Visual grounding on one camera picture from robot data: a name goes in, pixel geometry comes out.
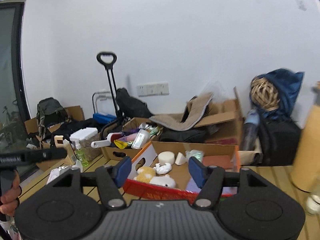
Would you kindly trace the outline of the person's left hand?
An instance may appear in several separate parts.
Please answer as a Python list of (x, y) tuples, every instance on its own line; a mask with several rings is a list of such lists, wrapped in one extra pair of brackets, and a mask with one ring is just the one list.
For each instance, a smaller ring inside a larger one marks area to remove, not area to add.
[(19, 196), (22, 193), (20, 187), (20, 177), (16, 174), (12, 182), (11, 189), (1, 196), (1, 213), (13, 217), (17, 207), (19, 206)]

